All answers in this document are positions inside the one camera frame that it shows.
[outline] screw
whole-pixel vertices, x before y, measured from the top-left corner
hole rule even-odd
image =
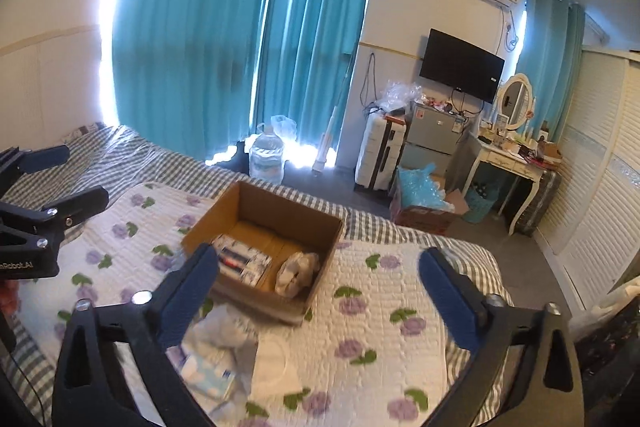
[[[558,306],[555,302],[548,302],[545,305],[545,310],[552,315],[562,315],[560,311],[560,306]]]
[[[491,306],[495,306],[497,308],[504,308],[506,306],[506,302],[504,302],[504,299],[497,293],[489,293],[484,301],[487,304],[491,304]]]
[[[151,297],[153,296],[153,293],[151,293],[148,290],[144,290],[142,292],[138,292],[138,293],[134,293],[133,297],[131,298],[131,302],[133,302],[133,304],[146,304],[151,300]]]
[[[91,307],[91,301],[89,299],[80,299],[76,302],[76,310],[84,312]]]

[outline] dressing table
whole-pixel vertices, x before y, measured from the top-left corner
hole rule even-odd
[[[512,76],[504,86],[498,90],[495,108],[500,115],[506,117],[507,131],[515,131],[523,126],[527,121],[527,115],[530,114],[532,107],[533,97],[531,86],[529,79],[523,74]],[[516,174],[516,176],[520,178],[531,180],[532,184],[529,196],[518,209],[509,226],[509,235],[512,235],[518,219],[538,193],[540,178],[542,178],[544,169],[527,163],[527,161],[518,154],[483,142],[479,139],[478,134],[479,119],[476,121],[475,126],[466,133],[463,143],[460,144],[449,169],[447,169],[447,190],[459,188],[462,191],[462,195],[465,196],[481,162],[489,163],[498,169]],[[511,198],[517,181],[518,178],[511,184],[508,195],[500,206],[498,215],[502,214],[505,205]]]

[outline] blue gripper pad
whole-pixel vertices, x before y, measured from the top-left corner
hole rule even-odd
[[[69,160],[69,156],[69,147],[66,145],[32,151],[20,160],[18,168],[25,174],[33,174],[34,172],[65,164]]]
[[[430,248],[420,254],[418,273],[422,286],[427,290],[453,340],[459,347],[473,354],[480,346],[476,314],[468,306],[458,286],[452,281],[452,274],[446,273],[430,250],[436,250],[439,253],[437,249]]]
[[[157,338],[162,349],[182,342],[217,276],[218,254],[203,243],[180,270],[170,273],[158,286],[150,310],[159,317]]]

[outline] wardrobe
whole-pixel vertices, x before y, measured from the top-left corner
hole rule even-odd
[[[640,54],[585,46],[534,238],[572,314],[640,274]]]

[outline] turquoise curtain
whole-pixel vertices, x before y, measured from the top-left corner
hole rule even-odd
[[[263,0],[118,0],[120,122],[204,160],[247,135]]]
[[[570,0],[527,0],[527,32],[516,73],[529,77],[536,97],[531,125],[546,120],[558,138],[580,69],[584,8]]]
[[[317,145],[338,103],[337,142],[366,1],[269,1],[256,123],[284,114],[298,124],[300,142]]]

